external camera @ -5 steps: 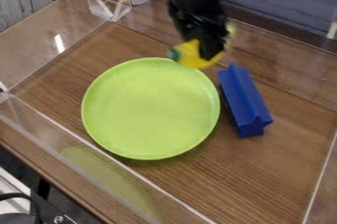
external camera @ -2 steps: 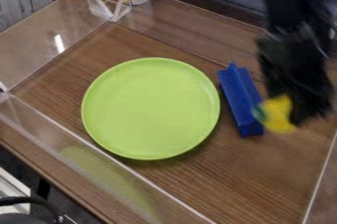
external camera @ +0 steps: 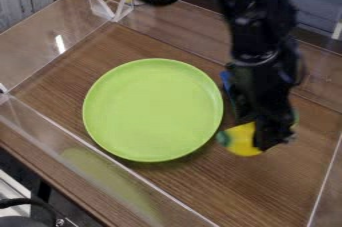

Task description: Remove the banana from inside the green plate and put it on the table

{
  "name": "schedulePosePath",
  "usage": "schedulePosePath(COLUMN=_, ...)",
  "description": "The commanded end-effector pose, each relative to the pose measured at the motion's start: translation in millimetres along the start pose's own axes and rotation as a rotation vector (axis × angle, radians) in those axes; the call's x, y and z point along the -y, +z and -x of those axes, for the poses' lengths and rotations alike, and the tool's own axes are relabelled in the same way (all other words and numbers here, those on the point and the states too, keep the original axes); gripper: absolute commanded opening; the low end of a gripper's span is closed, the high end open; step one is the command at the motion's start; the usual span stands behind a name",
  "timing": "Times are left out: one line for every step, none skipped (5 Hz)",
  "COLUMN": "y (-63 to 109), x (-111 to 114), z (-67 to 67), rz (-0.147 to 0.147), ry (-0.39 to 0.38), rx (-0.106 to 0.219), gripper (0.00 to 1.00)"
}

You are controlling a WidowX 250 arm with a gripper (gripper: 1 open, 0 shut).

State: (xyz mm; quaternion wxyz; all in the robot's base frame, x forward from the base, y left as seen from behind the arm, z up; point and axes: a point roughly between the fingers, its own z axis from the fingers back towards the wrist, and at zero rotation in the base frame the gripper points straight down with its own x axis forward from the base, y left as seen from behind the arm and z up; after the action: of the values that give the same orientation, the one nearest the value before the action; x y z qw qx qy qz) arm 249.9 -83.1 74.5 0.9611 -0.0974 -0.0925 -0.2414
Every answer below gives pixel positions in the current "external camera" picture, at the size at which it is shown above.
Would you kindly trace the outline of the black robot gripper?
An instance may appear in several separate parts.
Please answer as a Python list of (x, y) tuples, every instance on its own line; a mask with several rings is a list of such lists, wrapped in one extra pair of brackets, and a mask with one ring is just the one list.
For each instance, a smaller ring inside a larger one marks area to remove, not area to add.
[(304, 78), (304, 62), (298, 56), (270, 59), (234, 59), (226, 70), (231, 74), (235, 122), (256, 120), (253, 145), (268, 151), (296, 138), (298, 113), (293, 112), (290, 90)]

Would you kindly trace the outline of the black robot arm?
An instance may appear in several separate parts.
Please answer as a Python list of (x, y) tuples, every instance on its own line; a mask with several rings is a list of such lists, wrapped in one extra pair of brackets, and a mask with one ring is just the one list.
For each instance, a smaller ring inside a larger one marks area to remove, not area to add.
[[(141, 0), (163, 7), (178, 0)], [(296, 136), (297, 113), (292, 89), (305, 71), (292, 36), (297, 9), (292, 0), (217, 0), (231, 34), (231, 61), (226, 64), (226, 93), (238, 126), (251, 128), (253, 149), (264, 152)]]

